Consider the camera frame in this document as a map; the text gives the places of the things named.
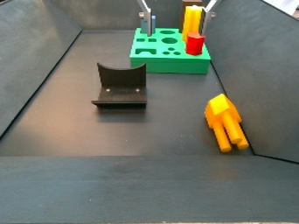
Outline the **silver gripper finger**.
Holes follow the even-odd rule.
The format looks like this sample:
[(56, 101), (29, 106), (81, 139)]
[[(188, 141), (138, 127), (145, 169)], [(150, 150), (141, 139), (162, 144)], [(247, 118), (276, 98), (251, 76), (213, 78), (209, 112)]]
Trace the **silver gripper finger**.
[(204, 7), (204, 18), (203, 18), (203, 24), (200, 28), (201, 35), (205, 35), (208, 22), (211, 21), (211, 18), (213, 16), (213, 10), (216, 9), (219, 4), (220, 4), (220, 0), (209, 0), (208, 5)]
[(141, 11), (138, 12), (141, 33), (152, 36), (152, 11), (146, 6), (145, 0), (136, 0)]

